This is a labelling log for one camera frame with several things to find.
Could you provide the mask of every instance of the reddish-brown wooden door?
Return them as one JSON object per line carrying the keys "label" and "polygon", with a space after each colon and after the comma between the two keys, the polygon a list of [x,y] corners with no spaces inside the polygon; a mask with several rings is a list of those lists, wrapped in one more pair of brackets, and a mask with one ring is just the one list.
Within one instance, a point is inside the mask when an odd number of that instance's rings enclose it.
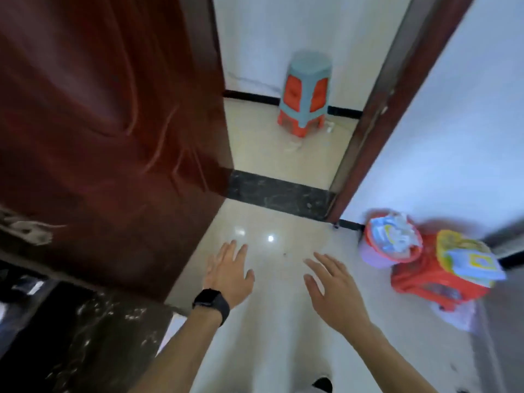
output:
{"label": "reddish-brown wooden door", "polygon": [[163,300],[232,158],[211,0],[0,0],[0,203],[45,263]]}

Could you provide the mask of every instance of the white glossy floor tile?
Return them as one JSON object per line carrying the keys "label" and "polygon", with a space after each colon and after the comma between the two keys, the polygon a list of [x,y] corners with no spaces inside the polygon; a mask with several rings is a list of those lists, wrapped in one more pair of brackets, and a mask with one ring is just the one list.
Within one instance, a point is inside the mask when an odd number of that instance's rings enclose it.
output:
{"label": "white glossy floor tile", "polygon": [[224,106],[235,169],[319,189],[329,189],[358,122],[328,116],[331,133],[311,130],[300,140],[277,124],[277,106],[237,99]]}
{"label": "white glossy floor tile", "polygon": [[468,334],[437,318],[424,300],[395,293],[389,271],[358,256],[355,231],[226,200],[167,303],[188,310],[206,256],[233,238],[249,244],[246,269],[255,271],[255,289],[219,329],[192,393],[290,393],[325,374],[337,393],[380,392],[356,352],[311,306],[302,260],[313,251],[347,265],[373,321],[438,391],[481,391]]}

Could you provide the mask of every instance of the door frame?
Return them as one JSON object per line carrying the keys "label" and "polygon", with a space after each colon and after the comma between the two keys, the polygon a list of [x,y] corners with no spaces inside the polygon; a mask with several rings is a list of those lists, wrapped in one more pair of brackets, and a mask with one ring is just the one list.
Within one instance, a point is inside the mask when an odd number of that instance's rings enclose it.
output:
{"label": "door frame", "polygon": [[473,0],[411,0],[330,191],[337,224]]}

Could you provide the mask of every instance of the black shoe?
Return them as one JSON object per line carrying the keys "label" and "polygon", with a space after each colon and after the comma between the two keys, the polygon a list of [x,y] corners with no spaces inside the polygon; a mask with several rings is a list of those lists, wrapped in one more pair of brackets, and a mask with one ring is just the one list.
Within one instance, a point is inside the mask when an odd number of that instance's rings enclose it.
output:
{"label": "black shoe", "polygon": [[333,384],[329,380],[328,377],[323,376],[322,378],[317,379],[317,381],[313,384],[314,387],[317,389],[323,390],[326,393],[333,393]]}

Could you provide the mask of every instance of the black smartwatch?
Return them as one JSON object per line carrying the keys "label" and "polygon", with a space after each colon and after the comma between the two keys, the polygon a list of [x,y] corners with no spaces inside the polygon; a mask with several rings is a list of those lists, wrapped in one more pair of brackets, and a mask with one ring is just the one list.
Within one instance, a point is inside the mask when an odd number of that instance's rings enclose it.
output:
{"label": "black smartwatch", "polygon": [[216,309],[222,315],[222,324],[226,321],[227,316],[229,316],[230,308],[226,299],[222,296],[220,291],[205,289],[200,292],[193,301],[193,309],[195,306],[204,306],[205,308]]}

